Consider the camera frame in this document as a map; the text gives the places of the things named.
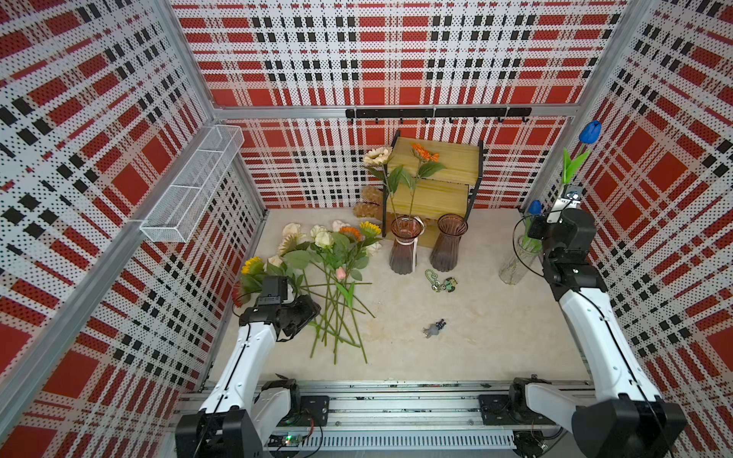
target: plaid wall panel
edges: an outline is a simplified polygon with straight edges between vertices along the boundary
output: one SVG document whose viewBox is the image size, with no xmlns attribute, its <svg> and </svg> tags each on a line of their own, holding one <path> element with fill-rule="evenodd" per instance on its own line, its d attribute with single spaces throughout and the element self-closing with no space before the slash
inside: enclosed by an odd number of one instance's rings
<svg viewBox="0 0 733 458">
<path fill-rule="evenodd" d="M 359 191 L 378 181 L 361 165 L 365 150 L 410 138 L 478 144 L 487 157 L 477 208 L 518 206 L 542 167 L 564 118 L 233 120 L 242 127 L 242 156 L 270 208 L 353 207 Z"/>
<path fill-rule="evenodd" d="M 258 220 L 228 171 L 191 242 L 143 243 L 0 456 L 155 456 L 178 394 L 207 371 Z"/>
<path fill-rule="evenodd" d="M 149 4 L 10 2 L 0 13 L 5 377 L 202 115 Z"/>
<path fill-rule="evenodd" d="M 733 453 L 732 60 L 730 1 L 656 1 L 598 100 L 578 180 L 619 324 L 687 414 L 677 456 Z"/>
<path fill-rule="evenodd" d="M 626 1 L 171 0 L 219 106 L 574 103 Z"/>
</svg>

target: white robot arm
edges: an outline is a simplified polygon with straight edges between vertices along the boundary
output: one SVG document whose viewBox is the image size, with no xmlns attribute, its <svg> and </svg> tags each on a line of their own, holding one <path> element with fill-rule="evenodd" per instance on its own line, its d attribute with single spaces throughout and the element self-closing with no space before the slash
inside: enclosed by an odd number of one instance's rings
<svg viewBox="0 0 733 458">
<path fill-rule="evenodd" d="M 320 307 L 309 296 L 293 297 L 286 277 L 265 277 L 254 307 L 240 317 L 240 328 L 224 373 L 198 413 L 184 415 L 176 432 L 180 458 L 256 457 L 270 433 L 290 413 L 300 412 L 294 380 L 263 386 L 252 402 L 259 375 L 282 330 L 292 338 L 315 318 Z"/>
<path fill-rule="evenodd" d="M 580 193 L 570 194 L 577 199 Z M 596 400 L 568 396 L 544 380 L 515 379 L 514 407 L 555 421 L 587 457 L 663 457 L 687 423 L 682 409 L 664 402 L 641 370 L 606 285 L 587 262 L 593 217 L 567 200 L 554 207 L 562 210 L 537 218 L 528 235 L 542 240 L 543 276 L 586 356 Z"/>
</svg>

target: clear glass vase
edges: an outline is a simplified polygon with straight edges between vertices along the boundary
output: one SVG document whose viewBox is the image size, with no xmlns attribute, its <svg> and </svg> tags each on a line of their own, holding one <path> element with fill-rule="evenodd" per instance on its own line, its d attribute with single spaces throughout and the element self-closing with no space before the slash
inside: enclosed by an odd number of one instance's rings
<svg viewBox="0 0 733 458">
<path fill-rule="evenodd" d="M 438 241 L 430 254 L 430 264 L 441 272 L 453 270 L 458 263 L 458 243 L 468 231 L 468 224 L 459 215 L 443 215 L 438 219 Z"/>
<path fill-rule="evenodd" d="M 389 267 L 400 275 L 412 273 L 417 237 L 423 233 L 425 226 L 418 218 L 400 216 L 392 221 L 390 230 L 394 235 L 394 243 L 389 254 Z"/>
<path fill-rule="evenodd" d="M 542 248 L 538 240 L 525 240 L 524 235 L 517 237 L 514 242 L 514 247 L 517 249 L 517 254 L 514 254 L 514 251 L 509 253 L 507 259 L 501 265 L 501 269 L 499 269 L 499 278 L 506 284 L 519 283 L 528 272 L 527 267 L 522 262 L 528 266 L 532 266 L 534 258 L 537 257 Z"/>
</svg>

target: table surface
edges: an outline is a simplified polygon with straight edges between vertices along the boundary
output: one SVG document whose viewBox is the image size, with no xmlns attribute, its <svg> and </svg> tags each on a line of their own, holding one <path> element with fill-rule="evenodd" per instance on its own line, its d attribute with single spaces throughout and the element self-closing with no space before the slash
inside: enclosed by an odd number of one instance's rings
<svg viewBox="0 0 733 458">
<path fill-rule="evenodd" d="M 356 295 L 376 316 L 357 316 L 369 363 L 364 363 L 360 349 L 340 344 L 334 365 L 332 341 L 328 347 L 319 344 L 310 358 L 315 329 L 308 326 L 292 341 L 275 345 L 261 380 L 272 380 L 275 373 L 300 380 L 511 380 L 530 374 L 548 380 L 588 380 L 545 281 L 527 273 L 518 285 L 509 286 L 498 277 L 512 250 L 510 233 L 518 218 L 511 209 L 471 213 L 458 265 L 449 273 L 436 271 L 440 281 L 448 276 L 458 280 L 451 293 L 430 289 L 424 274 L 432 268 L 430 249 L 418 247 L 416 271 L 400 276 L 388 266 L 391 242 L 381 242 L 382 249 L 363 270 L 364 281 L 373 284 L 356 287 Z M 336 219 L 353 225 L 360 221 L 351 209 L 271 210 L 257 255 L 267 259 L 275 254 L 288 223 L 302 224 L 307 233 L 314 224 L 330 227 Z M 534 268 L 540 269 L 539 262 Z M 324 283 L 316 268 L 309 267 L 306 274 L 311 284 Z M 426 339 L 422 329 L 440 319 L 446 320 L 445 329 Z M 231 354 L 236 319 L 229 321 L 225 332 L 212 380 L 221 376 Z"/>
</svg>

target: wire mesh basket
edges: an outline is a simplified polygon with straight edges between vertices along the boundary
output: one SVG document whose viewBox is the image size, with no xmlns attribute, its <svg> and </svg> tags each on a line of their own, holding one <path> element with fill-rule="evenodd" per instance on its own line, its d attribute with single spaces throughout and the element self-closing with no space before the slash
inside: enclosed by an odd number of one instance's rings
<svg viewBox="0 0 733 458">
<path fill-rule="evenodd" d="M 153 242 L 188 242 L 244 143 L 239 127 L 216 125 L 208 129 L 204 141 L 142 224 L 141 230 Z"/>
</svg>

